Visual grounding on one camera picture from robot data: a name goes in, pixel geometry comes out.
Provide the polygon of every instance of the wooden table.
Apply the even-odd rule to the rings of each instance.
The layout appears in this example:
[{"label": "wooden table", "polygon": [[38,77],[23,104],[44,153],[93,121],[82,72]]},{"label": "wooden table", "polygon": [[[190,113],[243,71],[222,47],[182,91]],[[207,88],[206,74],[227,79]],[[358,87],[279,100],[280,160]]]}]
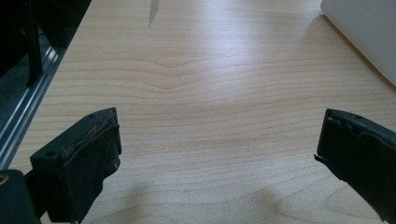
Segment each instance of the wooden table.
[{"label": "wooden table", "polygon": [[84,223],[381,223],[313,154],[328,107],[396,130],[396,88],[319,4],[93,0],[11,168],[115,106],[121,167]]}]

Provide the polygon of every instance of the white object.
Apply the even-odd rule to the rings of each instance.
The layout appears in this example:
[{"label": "white object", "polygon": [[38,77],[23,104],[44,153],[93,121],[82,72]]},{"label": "white object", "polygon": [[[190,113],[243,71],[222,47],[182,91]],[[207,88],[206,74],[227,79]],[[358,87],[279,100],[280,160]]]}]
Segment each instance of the white object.
[{"label": "white object", "polygon": [[396,86],[396,0],[322,0],[321,9]]}]

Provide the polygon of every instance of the light wood tabletop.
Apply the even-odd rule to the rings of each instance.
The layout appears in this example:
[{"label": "light wood tabletop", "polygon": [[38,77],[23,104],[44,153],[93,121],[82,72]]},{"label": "light wood tabletop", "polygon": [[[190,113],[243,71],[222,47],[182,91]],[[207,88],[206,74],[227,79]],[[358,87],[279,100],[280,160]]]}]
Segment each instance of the light wood tabletop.
[{"label": "light wood tabletop", "polygon": [[396,88],[319,0],[92,0],[10,168],[111,106],[83,223],[381,223],[314,154],[326,108],[396,130]]}]

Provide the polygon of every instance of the table surface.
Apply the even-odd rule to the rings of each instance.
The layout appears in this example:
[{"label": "table surface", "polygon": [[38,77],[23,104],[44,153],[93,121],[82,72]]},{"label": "table surface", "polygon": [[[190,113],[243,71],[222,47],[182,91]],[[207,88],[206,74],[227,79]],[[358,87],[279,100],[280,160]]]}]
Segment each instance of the table surface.
[{"label": "table surface", "polygon": [[84,223],[381,223],[313,155],[326,108],[396,130],[396,88],[319,5],[93,0],[11,168],[115,106],[121,166]]}]

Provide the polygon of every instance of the wood grain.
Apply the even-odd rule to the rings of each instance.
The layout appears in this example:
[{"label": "wood grain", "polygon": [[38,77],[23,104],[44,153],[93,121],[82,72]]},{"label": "wood grain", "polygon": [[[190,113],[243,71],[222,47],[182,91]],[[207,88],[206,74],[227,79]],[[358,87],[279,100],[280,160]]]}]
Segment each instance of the wood grain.
[{"label": "wood grain", "polygon": [[11,167],[115,106],[84,223],[381,223],[313,154],[328,107],[396,130],[396,89],[319,4],[167,0],[149,25],[149,0],[93,0]]}]

